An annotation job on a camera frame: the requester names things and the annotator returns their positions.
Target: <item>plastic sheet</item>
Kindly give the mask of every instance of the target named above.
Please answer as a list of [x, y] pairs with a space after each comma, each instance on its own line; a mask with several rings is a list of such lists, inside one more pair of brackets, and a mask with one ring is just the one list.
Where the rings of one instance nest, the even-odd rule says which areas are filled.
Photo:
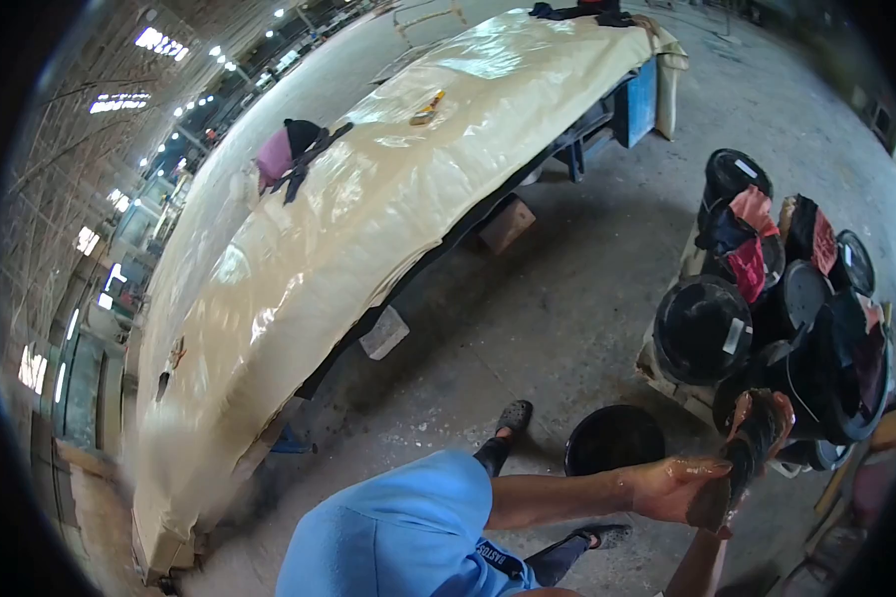
[[[265, 195], [182, 325], [185, 347], [139, 417], [138, 556], [192, 544], [237, 463], [367, 308], [475, 203], [652, 52], [665, 30], [544, 21], [514, 10], [467, 30], [356, 104], [293, 203]], [[425, 126], [409, 119], [439, 92]]]

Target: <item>red rag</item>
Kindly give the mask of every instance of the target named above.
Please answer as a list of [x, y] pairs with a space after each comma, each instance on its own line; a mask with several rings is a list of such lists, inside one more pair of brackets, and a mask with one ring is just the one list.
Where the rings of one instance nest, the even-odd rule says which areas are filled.
[[780, 233], [780, 229], [770, 217], [771, 205], [773, 201], [770, 197], [754, 185], [747, 186], [745, 191], [738, 193], [737, 197], [730, 201], [730, 209], [734, 211], [734, 215], [749, 223], [763, 237]]
[[760, 237], [752, 238], [727, 255], [727, 263], [737, 276], [737, 289], [743, 300], [753, 303], [764, 290], [764, 249]]
[[816, 221], [813, 223], [813, 256], [810, 261], [823, 272], [829, 275], [836, 263], [836, 239], [833, 238], [833, 226], [826, 220], [818, 207], [816, 209]]

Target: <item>foot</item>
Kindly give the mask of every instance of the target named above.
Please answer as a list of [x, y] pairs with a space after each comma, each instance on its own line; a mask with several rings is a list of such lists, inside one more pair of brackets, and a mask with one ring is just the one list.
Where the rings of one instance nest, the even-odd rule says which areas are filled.
[[508, 404], [504, 407], [502, 415], [498, 417], [495, 436], [513, 441], [517, 436], [525, 433], [532, 412], [534, 412], [534, 405], [527, 400], [515, 400]]
[[587, 539], [588, 549], [610, 549], [619, 545], [632, 533], [629, 524], [590, 524], [571, 534]]

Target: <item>dark pants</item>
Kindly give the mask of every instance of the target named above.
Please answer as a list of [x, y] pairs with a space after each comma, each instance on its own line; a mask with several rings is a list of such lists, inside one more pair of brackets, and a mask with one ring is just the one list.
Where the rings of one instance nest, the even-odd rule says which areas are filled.
[[[488, 475], [494, 478], [502, 471], [504, 460], [507, 460], [510, 451], [511, 444], [507, 440], [501, 437], [492, 437], [478, 448], [475, 459], [481, 463], [484, 470], [488, 471]], [[525, 564], [534, 570], [534, 578], [539, 585], [554, 587], [561, 582], [570, 567], [574, 566], [574, 563], [581, 557], [581, 554], [587, 551], [589, 546], [590, 541], [587, 538], [568, 535], [558, 543], [527, 558]]]

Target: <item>bucket lid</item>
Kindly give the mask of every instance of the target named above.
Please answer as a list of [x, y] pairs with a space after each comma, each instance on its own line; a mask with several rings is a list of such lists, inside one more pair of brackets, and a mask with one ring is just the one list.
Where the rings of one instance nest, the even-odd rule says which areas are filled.
[[723, 379], [746, 360], [752, 337], [750, 306], [718, 276], [684, 278], [657, 306], [657, 364], [676, 382], [705, 386]]
[[732, 199], [749, 185], [759, 188], [767, 197], [773, 196], [773, 185], [766, 172], [750, 156], [736, 149], [717, 149], [707, 160], [707, 185], [717, 197]]
[[844, 230], [836, 236], [838, 259], [843, 261], [849, 283], [861, 294], [872, 297], [876, 290], [876, 272], [872, 259], [860, 237], [852, 230]]
[[809, 326], [826, 300], [833, 295], [829, 281], [809, 261], [798, 259], [784, 274], [784, 309], [794, 330]]

